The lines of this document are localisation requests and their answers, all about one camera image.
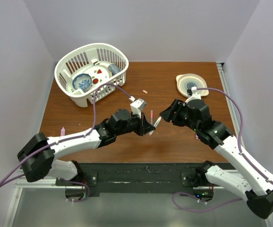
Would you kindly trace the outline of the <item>white pink-end marker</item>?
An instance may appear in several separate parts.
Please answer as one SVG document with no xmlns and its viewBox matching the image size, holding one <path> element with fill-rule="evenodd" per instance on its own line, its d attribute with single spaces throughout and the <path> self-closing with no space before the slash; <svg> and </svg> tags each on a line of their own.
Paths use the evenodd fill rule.
<svg viewBox="0 0 273 227">
<path fill-rule="evenodd" d="M 155 129 L 151 130 L 151 131 L 149 132 L 149 135 L 152 135 L 152 134 L 153 134 L 153 132 L 156 130 L 158 124 L 160 123 L 161 119 L 162 119 L 162 117 L 160 116 L 160 117 L 156 120 L 156 122 L 155 122 L 154 125 L 153 125 L 153 126 L 155 127 Z"/>
</svg>

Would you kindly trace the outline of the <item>pink highlighter pen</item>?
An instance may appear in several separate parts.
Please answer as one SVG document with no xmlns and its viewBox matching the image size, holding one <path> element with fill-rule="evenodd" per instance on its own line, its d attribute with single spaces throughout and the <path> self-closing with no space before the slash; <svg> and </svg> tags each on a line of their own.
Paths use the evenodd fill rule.
<svg viewBox="0 0 273 227">
<path fill-rule="evenodd" d="M 150 123 L 153 125 L 153 110 L 150 111 Z"/>
</svg>

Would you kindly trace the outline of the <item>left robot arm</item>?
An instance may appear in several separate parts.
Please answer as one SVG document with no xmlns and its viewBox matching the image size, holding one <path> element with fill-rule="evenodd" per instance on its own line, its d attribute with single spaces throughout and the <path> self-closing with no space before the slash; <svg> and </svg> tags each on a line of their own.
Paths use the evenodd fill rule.
<svg viewBox="0 0 273 227">
<path fill-rule="evenodd" d="M 60 158 L 86 149 L 95 149 L 115 142 L 120 135 L 134 132 L 143 136 L 155 130 L 144 113 L 136 115 L 119 109 L 86 131 L 59 137 L 46 137 L 43 133 L 33 136 L 17 154 L 26 180 L 30 183 L 46 176 L 63 178 L 71 185 L 79 185 L 83 174 L 77 162 L 61 161 Z"/>
</svg>

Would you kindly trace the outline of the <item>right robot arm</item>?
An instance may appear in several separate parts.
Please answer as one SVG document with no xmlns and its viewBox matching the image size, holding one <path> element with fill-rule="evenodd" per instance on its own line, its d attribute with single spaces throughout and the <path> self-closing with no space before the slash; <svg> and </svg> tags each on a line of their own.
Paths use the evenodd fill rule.
<svg viewBox="0 0 273 227">
<path fill-rule="evenodd" d="M 196 169 L 195 179 L 199 185 L 212 183 L 225 188 L 244 200 L 249 209 L 262 219 L 273 213 L 273 174 L 238 146 L 237 137 L 223 123 L 212 119 L 203 100 L 183 102 L 175 99 L 159 115 L 166 122 L 195 131 L 202 143 L 226 158 L 241 174 L 241 177 L 234 176 L 206 161 Z"/>
</svg>

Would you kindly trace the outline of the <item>purple pen cap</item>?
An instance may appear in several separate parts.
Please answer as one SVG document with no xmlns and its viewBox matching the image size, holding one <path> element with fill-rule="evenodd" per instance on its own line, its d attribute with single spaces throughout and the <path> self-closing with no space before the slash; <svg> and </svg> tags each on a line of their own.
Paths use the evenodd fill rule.
<svg viewBox="0 0 273 227">
<path fill-rule="evenodd" d="M 66 130 L 64 127 L 61 128 L 60 136 L 65 136 Z"/>
</svg>

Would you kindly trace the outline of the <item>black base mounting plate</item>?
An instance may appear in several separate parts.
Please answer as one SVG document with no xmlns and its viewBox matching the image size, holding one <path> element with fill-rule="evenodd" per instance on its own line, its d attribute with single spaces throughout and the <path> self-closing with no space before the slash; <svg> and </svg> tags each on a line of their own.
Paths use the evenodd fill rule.
<svg viewBox="0 0 273 227">
<path fill-rule="evenodd" d="M 196 179 L 198 163 L 82 163 L 91 196 L 101 193 L 185 192 L 210 200 L 215 186 Z"/>
</svg>

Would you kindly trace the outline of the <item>grey blue cup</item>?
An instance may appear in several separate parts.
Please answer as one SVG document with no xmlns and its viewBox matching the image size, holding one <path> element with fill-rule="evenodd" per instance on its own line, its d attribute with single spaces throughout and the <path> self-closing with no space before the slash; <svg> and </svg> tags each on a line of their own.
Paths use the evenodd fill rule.
<svg viewBox="0 0 273 227">
<path fill-rule="evenodd" d="M 110 64 L 107 68 L 113 76 L 121 72 L 121 69 L 115 63 Z"/>
</svg>

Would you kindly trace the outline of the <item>white strawberry plate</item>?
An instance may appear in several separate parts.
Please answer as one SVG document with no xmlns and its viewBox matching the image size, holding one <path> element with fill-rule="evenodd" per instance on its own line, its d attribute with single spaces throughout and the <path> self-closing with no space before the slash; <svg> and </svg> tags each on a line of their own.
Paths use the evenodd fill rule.
<svg viewBox="0 0 273 227">
<path fill-rule="evenodd" d="M 106 66 L 103 65 L 90 66 L 87 69 L 85 69 L 82 73 L 86 73 L 91 76 L 92 85 L 90 87 L 103 84 L 104 82 L 107 82 L 109 78 L 112 77 L 111 72 L 108 70 Z"/>
</svg>

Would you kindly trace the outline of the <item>blue patterned bowl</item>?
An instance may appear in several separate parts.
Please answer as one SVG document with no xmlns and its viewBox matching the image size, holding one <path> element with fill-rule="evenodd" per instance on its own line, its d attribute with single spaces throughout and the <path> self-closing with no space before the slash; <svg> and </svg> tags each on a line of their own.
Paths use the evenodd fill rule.
<svg viewBox="0 0 273 227">
<path fill-rule="evenodd" d="M 86 73 L 79 74 L 73 79 L 72 85 L 75 90 L 86 91 L 92 85 L 92 78 Z"/>
</svg>

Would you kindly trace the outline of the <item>white plastic dish basket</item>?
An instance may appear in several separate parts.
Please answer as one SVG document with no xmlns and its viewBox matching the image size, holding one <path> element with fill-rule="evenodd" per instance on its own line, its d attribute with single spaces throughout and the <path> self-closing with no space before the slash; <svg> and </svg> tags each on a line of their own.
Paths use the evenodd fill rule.
<svg viewBox="0 0 273 227">
<path fill-rule="evenodd" d="M 62 57 L 55 66 L 54 79 L 77 106 L 87 107 L 115 90 L 109 84 L 123 86 L 129 67 L 127 57 L 105 43 L 87 44 Z"/>
</svg>

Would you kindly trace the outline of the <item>aluminium frame rail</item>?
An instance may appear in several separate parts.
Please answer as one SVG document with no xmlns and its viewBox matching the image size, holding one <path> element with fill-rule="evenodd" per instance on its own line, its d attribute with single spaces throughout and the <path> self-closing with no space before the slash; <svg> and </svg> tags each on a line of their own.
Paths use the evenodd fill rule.
<svg viewBox="0 0 273 227">
<path fill-rule="evenodd" d="M 227 95 L 231 96 L 229 92 L 229 87 L 227 85 L 227 80 L 226 80 L 226 75 L 223 69 L 223 65 L 224 63 L 216 63 L 216 67 L 220 76 L 223 91 Z M 239 116 L 239 113 L 236 113 L 235 105 L 233 104 L 233 102 L 227 97 L 226 97 L 226 100 L 227 100 L 230 116 L 233 122 L 234 132 L 236 133 L 236 136 L 238 137 L 239 130 L 240 130 L 240 125 L 239 125 L 240 116 Z M 273 217 L 270 215 L 269 218 L 265 220 L 265 223 L 267 227 L 273 227 Z"/>
</svg>

